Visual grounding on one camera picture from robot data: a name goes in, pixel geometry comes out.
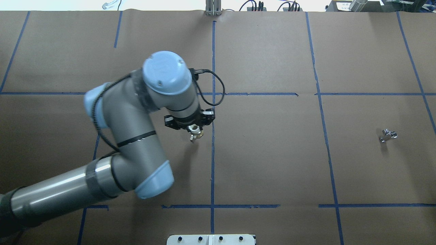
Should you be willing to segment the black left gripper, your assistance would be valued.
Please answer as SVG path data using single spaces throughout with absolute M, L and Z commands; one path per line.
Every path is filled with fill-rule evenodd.
M 185 118 L 177 118 L 173 115 L 165 116 L 165 126 L 174 130 L 188 130 L 189 126 L 197 125 L 202 130 L 203 127 L 213 123 L 216 118 L 214 108 L 207 110 L 199 109 L 192 115 Z

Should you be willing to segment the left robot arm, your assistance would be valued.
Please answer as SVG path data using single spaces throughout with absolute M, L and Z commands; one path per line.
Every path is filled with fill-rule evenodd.
M 1 195 L 1 238 L 90 205 L 134 191 L 153 198 L 174 183 L 151 113 L 166 109 L 166 127 L 185 130 L 190 141 L 213 123 L 217 103 L 198 85 L 209 69 L 189 68 L 171 51 L 151 54 L 141 68 L 85 93 L 84 107 L 95 130 L 112 152 L 30 186 Z

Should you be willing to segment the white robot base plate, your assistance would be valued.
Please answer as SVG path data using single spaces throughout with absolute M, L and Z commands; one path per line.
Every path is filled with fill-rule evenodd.
M 256 245 L 252 234 L 175 234 L 168 237 L 167 245 Z

